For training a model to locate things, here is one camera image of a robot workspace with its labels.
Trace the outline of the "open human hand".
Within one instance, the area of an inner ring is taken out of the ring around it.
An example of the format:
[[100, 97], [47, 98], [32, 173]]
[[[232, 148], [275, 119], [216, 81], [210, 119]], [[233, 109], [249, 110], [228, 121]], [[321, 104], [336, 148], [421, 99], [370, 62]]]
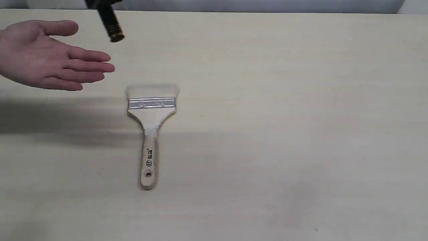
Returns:
[[72, 36], [79, 26], [72, 20], [26, 20], [1, 30], [0, 72], [29, 87], [80, 91], [113, 73], [109, 54], [71, 46], [53, 36]]

